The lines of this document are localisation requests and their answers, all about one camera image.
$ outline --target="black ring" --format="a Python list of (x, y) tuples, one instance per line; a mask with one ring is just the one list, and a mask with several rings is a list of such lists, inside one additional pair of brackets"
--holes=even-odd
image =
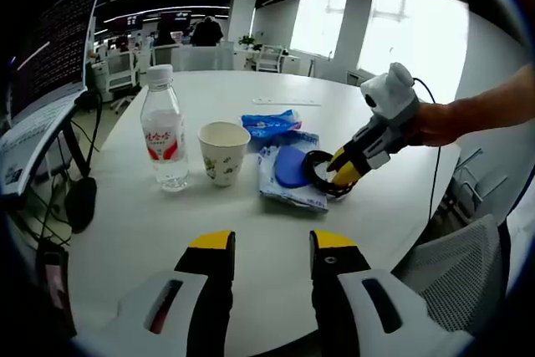
[(312, 183), (314, 187), (321, 192), (338, 198), (350, 192), (357, 182), (355, 181), (347, 186), (338, 186), (319, 177), (314, 168), (320, 163), (329, 162), (331, 159), (333, 159), (333, 156), (328, 152), (324, 152), (322, 150), (311, 150), (304, 157), (301, 169), (303, 170), (303, 175)]

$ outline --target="white paper cup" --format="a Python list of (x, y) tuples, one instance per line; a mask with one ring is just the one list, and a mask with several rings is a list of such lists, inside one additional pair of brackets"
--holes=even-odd
[(206, 174), (216, 186), (230, 186), (242, 168), (251, 135), (240, 125), (216, 121), (199, 130)]

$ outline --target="ceiling light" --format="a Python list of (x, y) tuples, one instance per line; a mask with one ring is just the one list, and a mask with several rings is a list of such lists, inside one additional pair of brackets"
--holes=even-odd
[(105, 20), (105, 23), (109, 23), (111, 21), (116, 20), (117, 18), (123, 18), (123, 17), (129, 17), (129, 16), (138, 16), (140, 14), (147, 14), (147, 13), (154, 13), (154, 12), (163, 12), (165, 10), (175, 10), (175, 9), (183, 9), (183, 8), (230, 8), (228, 6), (175, 6), (173, 8), (152, 8), (151, 10), (144, 10), (142, 12), (138, 13), (130, 13), (130, 14), (123, 14), (122, 16), (117, 16), (110, 18), (109, 20)]

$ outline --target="keyboard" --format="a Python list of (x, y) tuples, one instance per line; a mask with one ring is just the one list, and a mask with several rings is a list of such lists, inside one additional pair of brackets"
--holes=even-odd
[(73, 96), (65, 96), (58, 99), (35, 111), (7, 131), (0, 138), (0, 156), (22, 144), (24, 141), (44, 133), (69, 103), (73, 103)]

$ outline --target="plastic bottle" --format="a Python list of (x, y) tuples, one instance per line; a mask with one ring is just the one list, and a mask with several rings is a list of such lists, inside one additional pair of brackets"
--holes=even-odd
[(188, 166), (184, 119), (171, 82), (173, 68), (160, 64), (147, 70), (149, 92), (141, 110), (145, 143), (165, 191), (180, 191), (187, 186)]

